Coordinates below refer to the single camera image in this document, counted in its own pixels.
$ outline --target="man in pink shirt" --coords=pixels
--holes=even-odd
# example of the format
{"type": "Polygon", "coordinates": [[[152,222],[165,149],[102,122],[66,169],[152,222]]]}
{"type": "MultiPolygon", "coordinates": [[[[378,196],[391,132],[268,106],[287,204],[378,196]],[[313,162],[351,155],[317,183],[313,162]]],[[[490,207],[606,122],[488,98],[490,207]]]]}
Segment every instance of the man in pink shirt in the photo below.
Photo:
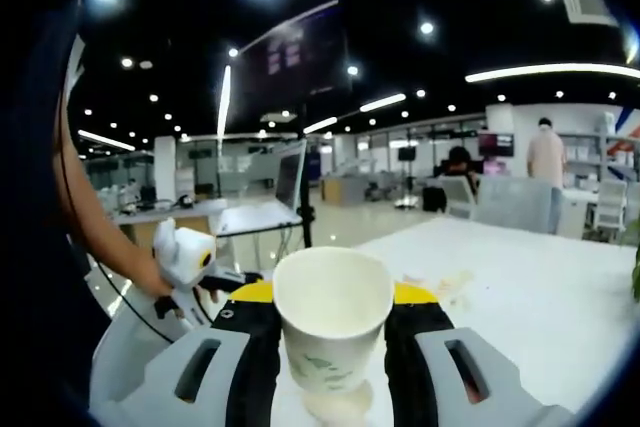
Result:
{"type": "Polygon", "coordinates": [[[555,234],[562,208],[562,179],[566,164],[564,144],[546,117],[540,119],[538,127],[540,131],[529,143],[527,173],[529,177],[544,180],[552,187],[549,233],[555,234]]]}

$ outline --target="seated person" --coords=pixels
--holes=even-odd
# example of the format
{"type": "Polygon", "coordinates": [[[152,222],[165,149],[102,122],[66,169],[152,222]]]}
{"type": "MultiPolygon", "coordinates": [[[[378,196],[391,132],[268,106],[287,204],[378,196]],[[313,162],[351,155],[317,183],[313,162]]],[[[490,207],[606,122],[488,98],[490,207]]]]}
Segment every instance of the seated person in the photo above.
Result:
{"type": "Polygon", "coordinates": [[[461,146],[453,147],[449,151],[449,161],[447,162],[447,169],[443,175],[448,177],[463,175],[469,182],[471,193],[474,197],[478,196],[478,178],[476,173],[471,170],[471,154],[467,149],[461,146]]]}

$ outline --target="ceiling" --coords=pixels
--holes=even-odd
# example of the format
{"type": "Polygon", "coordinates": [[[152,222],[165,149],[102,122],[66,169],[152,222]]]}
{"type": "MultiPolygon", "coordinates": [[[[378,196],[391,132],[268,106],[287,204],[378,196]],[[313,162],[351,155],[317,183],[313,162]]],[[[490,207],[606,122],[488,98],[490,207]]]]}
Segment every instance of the ceiling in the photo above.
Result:
{"type": "MultiPolygon", "coordinates": [[[[81,36],[85,73],[69,105],[72,128],[147,148],[142,139],[160,135],[214,134],[228,51],[241,48],[282,21],[329,0],[83,0],[81,36]],[[124,69],[121,59],[134,66],[124,69]],[[143,70],[141,61],[153,67],[143,70]],[[149,96],[158,96],[151,102],[149,96]],[[91,115],[85,115],[89,109],[91,115]],[[165,114],[171,120],[165,120],[165,114]],[[174,127],[181,127],[180,133],[174,127]]],[[[336,116],[338,124],[319,132],[351,132],[482,112],[506,101],[588,102],[640,105],[637,79],[593,73],[545,74],[470,84],[465,75],[497,68],[556,62],[625,64],[620,28],[571,24],[561,0],[339,0],[348,65],[359,75],[351,89],[299,99],[273,113],[307,107],[306,125],[336,116]],[[420,32],[431,22],[433,34],[420,32]],[[426,96],[415,92],[424,89],[426,96]],[[555,93],[564,92],[562,99],[555,93]],[[609,99],[610,92],[616,99],[609,99]],[[369,113],[360,105],[390,94],[407,100],[369,113]]],[[[617,18],[633,23],[633,0],[606,0],[617,18]]],[[[229,107],[234,107],[233,96],[229,107]]],[[[274,128],[265,113],[234,112],[228,133],[291,132],[295,122],[274,128]]],[[[91,144],[80,146],[89,154],[91,144]]]]}

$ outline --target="laptop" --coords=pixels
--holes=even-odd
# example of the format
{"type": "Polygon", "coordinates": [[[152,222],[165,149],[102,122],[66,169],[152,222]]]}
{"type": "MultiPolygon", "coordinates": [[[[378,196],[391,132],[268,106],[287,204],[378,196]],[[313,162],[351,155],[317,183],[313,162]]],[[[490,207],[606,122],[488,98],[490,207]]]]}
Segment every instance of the laptop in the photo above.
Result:
{"type": "MultiPolygon", "coordinates": [[[[273,155],[279,158],[275,198],[259,204],[225,209],[220,216],[216,235],[227,237],[300,224],[302,218],[297,214],[297,209],[306,150],[306,139],[275,149],[273,155]]],[[[259,160],[260,154],[254,155],[253,160],[259,160]]]]}

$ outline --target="white paper cup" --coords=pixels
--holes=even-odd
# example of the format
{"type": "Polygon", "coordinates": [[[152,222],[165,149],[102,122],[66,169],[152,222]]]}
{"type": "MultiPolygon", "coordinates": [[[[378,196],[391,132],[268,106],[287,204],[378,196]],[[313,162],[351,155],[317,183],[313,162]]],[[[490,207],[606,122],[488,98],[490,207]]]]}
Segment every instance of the white paper cup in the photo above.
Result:
{"type": "Polygon", "coordinates": [[[315,393],[358,388],[393,307],[384,264],[340,247],[302,250],[278,264],[273,293],[296,383],[315,393]]]}

